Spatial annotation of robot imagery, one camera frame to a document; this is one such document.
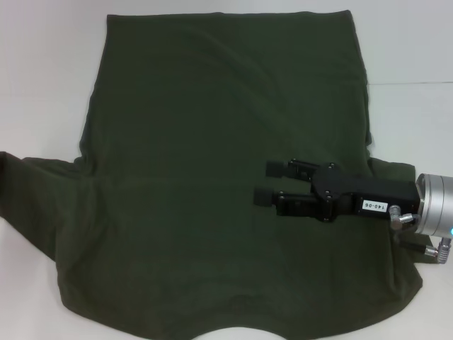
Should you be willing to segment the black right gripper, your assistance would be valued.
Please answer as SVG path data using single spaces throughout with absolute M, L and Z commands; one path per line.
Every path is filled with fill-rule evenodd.
M 347 174 L 332 164 L 311 164 L 296 159 L 267 161 L 265 175 L 311 181 L 314 194 L 296 194 L 255 188 L 253 204 L 276 209 L 279 216 L 311 217 L 333 221 L 339 215 L 358 215 L 389 219 L 390 207 L 397 205 L 402 214 L 416 214 L 420 196 L 412 181 Z

